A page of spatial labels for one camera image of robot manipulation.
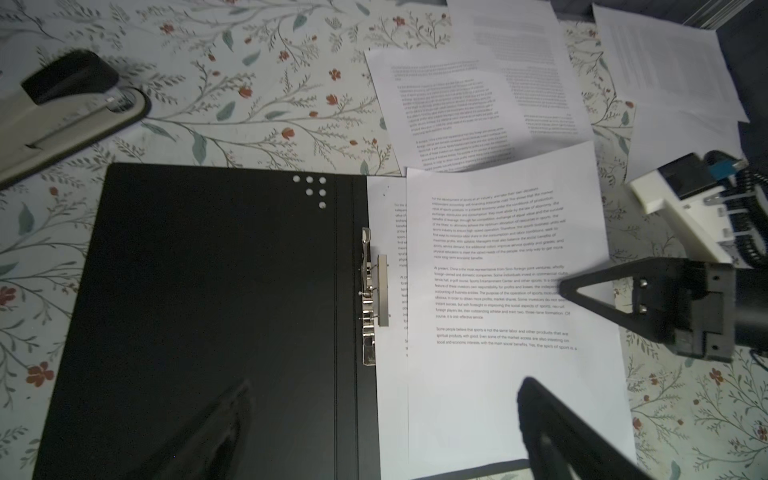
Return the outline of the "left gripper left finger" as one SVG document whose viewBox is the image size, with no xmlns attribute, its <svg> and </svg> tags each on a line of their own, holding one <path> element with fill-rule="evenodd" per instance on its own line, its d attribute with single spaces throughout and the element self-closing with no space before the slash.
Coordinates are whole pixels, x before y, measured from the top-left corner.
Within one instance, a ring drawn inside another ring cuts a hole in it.
<svg viewBox="0 0 768 480">
<path fill-rule="evenodd" d="M 201 409 L 127 479 L 232 479 L 244 455 L 254 399 L 251 383 L 231 385 Z"/>
</svg>

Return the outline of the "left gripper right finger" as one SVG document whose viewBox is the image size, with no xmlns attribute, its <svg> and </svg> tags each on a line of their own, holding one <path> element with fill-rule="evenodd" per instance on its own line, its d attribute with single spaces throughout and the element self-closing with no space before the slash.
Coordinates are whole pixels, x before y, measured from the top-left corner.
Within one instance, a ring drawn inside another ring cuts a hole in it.
<svg viewBox="0 0 768 480">
<path fill-rule="evenodd" d="M 646 479 L 544 385 L 523 380 L 517 395 L 520 430 L 536 479 Z"/>
</svg>

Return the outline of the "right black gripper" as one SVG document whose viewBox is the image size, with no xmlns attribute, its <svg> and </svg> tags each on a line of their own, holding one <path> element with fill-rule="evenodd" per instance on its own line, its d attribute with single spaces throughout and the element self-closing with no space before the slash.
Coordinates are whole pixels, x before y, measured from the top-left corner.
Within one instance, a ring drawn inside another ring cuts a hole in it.
<svg viewBox="0 0 768 480">
<path fill-rule="evenodd" d="M 616 306 L 617 282 L 632 288 L 627 312 Z M 767 356 L 765 270 L 649 257 L 571 275 L 558 293 L 679 356 L 729 362 L 738 347 Z"/>
</svg>

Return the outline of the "beige black clip folder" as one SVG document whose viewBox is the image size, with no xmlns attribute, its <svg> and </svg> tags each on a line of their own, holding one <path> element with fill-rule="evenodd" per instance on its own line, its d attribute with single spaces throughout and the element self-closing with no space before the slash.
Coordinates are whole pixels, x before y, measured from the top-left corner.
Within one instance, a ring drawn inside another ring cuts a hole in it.
<svg viewBox="0 0 768 480">
<path fill-rule="evenodd" d="M 367 179 L 115 164 L 37 479 L 127 479 L 243 379 L 232 479 L 383 479 Z"/>
</svg>

